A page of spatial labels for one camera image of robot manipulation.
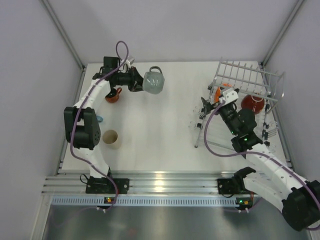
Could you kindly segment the grey ceramic mug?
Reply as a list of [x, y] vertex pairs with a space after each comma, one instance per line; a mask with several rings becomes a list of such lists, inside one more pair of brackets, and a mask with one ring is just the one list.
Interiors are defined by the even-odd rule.
[[159, 66], [152, 66], [144, 74], [142, 81], [142, 90], [153, 95], [162, 92], [165, 84], [165, 77]]

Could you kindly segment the orange mug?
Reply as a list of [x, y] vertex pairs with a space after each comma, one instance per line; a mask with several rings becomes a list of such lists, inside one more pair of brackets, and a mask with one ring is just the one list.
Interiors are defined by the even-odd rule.
[[221, 90], [224, 88], [224, 87], [232, 87], [231, 84], [229, 83], [223, 83], [222, 84], [222, 87], [218, 87], [215, 91], [215, 94], [214, 94], [214, 103], [218, 102], [219, 101], [219, 96], [221, 95]]

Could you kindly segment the red floral mug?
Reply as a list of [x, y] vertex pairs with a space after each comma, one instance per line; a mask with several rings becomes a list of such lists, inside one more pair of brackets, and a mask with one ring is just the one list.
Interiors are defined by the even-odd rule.
[[265, 105], [265, 99], [260, 96], [246, 95], [241, 101], [242, 109], [252, 110], [255, 115], [259, 114]]

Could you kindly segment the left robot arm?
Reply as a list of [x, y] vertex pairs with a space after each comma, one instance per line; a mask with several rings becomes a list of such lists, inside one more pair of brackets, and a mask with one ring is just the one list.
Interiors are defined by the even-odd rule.
[[131, 92], [141, 92], [143, 83], [144, 78], [129, 60], [105, 56], [82, 97], [63, 111], [70, 154], [88, 165], [90, 176], [98, 179], [96, 186], [103, 193], [114, 188], [114, 181], [109, 178], [111, 168], [99, 147], [101, 129], [96, 111], [106, 96], [117, 91], [115, 87], [127, 86]]

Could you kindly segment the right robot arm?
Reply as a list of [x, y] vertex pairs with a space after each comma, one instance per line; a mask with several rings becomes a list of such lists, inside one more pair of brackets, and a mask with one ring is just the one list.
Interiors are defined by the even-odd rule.
[[231, 180], [237, 192], [253, 192], [273, 205], [296, 231], [318, 231], [320, 229], [320, 182], [309, 181], [284, 165], [253, 131], [255, 115], [248, 109], [236, 111], [236, 99], [228, 101], [222, 97], [216, 103], [201, 99], [202, 116], [209, 116], [204, 127], [215, 115], [220, 115], [234, 135], [231, 140], [235, 150], [232, 154], [213, 151], [204, 140], [207, 150], [216, 157], [242, 156], [254, 167], [245, 167], [234, 173]]

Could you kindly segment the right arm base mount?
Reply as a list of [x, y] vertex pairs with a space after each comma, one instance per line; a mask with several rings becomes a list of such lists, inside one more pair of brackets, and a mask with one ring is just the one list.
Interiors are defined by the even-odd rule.
[[245, 188], [244, 178], [256, 172], [257, 171], [251, 167], [245, 167], [236, 171], [230, 178], [218, 178], [218, 193], [220, 195], [226, 195], [227, 197], [238, 194], [248, 194], [250, 191]]

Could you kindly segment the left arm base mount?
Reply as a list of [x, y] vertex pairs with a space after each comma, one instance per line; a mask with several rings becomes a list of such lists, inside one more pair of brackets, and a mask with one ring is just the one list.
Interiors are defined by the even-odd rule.
[[[113, 178], [119, 194], [127, 194], [130, 187], [129, 178]], [[112, 182], [105, 177], [94, 178], [90, 176], [86, 182], [86, 194], [115, 194], [116, 189]]]

